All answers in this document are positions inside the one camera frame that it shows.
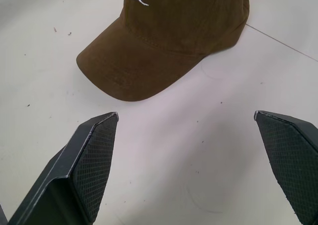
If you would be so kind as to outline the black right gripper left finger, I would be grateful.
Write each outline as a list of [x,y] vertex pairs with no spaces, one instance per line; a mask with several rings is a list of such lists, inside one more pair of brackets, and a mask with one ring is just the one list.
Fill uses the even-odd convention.
[[109,178],[119,116],[80,124],[53,156],[12,215],[10,225],[91,225]]

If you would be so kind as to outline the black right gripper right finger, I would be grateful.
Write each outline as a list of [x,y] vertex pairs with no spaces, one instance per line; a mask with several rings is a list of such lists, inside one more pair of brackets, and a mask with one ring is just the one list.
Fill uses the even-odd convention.
[[272,172],[300,223],[318,223],[318,129],[312,123],[256,111]]

